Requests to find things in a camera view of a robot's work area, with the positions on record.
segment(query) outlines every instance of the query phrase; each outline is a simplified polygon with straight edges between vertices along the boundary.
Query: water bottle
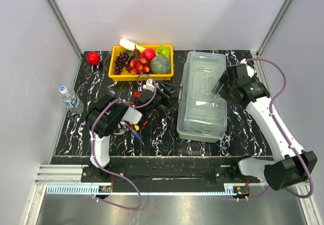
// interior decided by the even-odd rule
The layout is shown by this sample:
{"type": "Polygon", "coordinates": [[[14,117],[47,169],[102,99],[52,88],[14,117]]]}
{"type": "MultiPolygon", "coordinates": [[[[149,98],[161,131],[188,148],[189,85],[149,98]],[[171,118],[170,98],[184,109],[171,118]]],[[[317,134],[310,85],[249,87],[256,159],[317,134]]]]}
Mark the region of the water bottle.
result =
{"type": "Polygon", "coordinates": [[[84,111],[83,103],[80,101],[76,92],[71,88],[60,87],[60,99],[73,114],[81,114],[84,111]]]}

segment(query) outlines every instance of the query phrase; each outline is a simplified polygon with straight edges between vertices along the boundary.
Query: white wall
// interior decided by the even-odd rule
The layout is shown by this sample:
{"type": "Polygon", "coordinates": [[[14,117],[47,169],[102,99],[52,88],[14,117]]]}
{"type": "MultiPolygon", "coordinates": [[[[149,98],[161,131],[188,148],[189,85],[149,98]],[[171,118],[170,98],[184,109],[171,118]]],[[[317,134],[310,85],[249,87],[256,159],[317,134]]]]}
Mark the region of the white wall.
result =
{"type": "Polygon", "coordinates": [[[175,49],[257,50],[284,0],[56,0],[82,50],[120,38],[175,49]]]}
{"type": "Polygon", "coordinates": [[[46,0],[0,0],[0,224],[19,224],[77,57],[46,0]]]}
{"type": "MultiPolygon", "coordinates": [[[[262,54],[277,62],[287,75],[287,88],[277,100],[280,115],[295,138],[313,150],[318,163],[312,177],[314,197],[324,218],[324,0],[294,0],[262,54]]],[[[282,86],[280,74],[266,67],[274,92],[282,86]]]]}

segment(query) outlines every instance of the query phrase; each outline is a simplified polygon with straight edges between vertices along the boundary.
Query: reflective floor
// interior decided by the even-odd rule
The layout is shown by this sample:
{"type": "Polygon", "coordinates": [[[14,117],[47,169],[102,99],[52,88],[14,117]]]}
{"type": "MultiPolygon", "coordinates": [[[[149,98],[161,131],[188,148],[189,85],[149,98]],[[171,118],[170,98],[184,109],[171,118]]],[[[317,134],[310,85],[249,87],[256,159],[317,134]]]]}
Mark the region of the reflective floor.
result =
{"type": "MultiPolygon", "coordinates": [[[[251,189],[252,195],[262,192],[260,187],[251,189]]],[[[127,206],[138,202],[136,196],[108,199],[127,206]]],[[[46,195],[38,224],[307,224],[299,199],[286,191],[271,190],[258,200],[238,203],[211,196],[144,196],[143,202],[140,211],[128,211],[89,196],[46,195]]]]}

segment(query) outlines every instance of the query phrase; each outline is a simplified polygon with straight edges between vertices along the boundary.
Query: fruit basket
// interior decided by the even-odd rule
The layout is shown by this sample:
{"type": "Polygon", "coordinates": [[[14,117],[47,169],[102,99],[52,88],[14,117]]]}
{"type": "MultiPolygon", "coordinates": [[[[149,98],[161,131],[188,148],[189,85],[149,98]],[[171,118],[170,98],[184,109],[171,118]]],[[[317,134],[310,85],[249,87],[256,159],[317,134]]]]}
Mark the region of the fruit basket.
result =
{"type": "MultiPolygon", "coordinates": [[[[159,45],[141,45],[144,48],[147,49],[153,49],[156,50],[159,45]]],[[[171,77],[174,74],[174,69],[173,69],[173,47],[172,45],[165,45],[166,48],[170,49],[170,62],[171,62],[171,69],[168,74],[149,74],[152,76],[155,80],[164,80],[164,81],[169,81],[171,80],[171,77]]],[[[136,81],[137,79],[137,74],[131,74],[127,70],[123,70],[121,74],[114,74],[114,67],[115,67],[115,59],[116,57],[120,54],[120,52],[126,52],[126,49],[124,49],[122,46],[114,46],[112,49],[111,53],[111,61],[110,61],[110,66],[109,66],[109,72],[108,76],[112,78],[114,81],[119,82],[119,81],[136,81]]],[[[141,76],[139,77],[140,80],[147,80],[148,77],[146,76],[141,76]]]]}

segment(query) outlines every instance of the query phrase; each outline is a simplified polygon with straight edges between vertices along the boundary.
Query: grapes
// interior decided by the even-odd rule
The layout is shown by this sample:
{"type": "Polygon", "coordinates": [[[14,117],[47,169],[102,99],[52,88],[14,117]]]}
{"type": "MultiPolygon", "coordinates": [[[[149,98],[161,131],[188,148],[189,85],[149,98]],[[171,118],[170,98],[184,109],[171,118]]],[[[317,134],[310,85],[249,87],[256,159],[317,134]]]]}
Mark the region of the grapes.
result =
{"type": "Polygon", "coordinates": [[[123,71],[123,67],[125,66],[125,69],[128,72],[131,72],[131,68],[129,67],[129,61],[130,57],[126,52],[120,52],[119,55],[116,57],[116,60],[114,61],[114,74],[121,74],[123,71]]]}

